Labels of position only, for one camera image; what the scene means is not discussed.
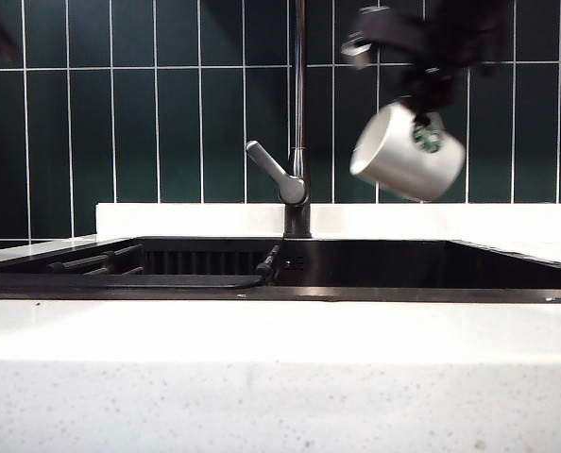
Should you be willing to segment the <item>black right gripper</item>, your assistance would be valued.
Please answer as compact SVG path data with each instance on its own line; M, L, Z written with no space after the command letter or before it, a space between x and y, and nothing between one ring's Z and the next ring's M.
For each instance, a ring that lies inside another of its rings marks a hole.
M415 124L428 126L429 112L451 103L456 82L477 56L479 7L439 4L426 18L388 6L363 8L353 29L353 65L372 61L377 49L391 47L420 67L401 76L403 104L415 114Z

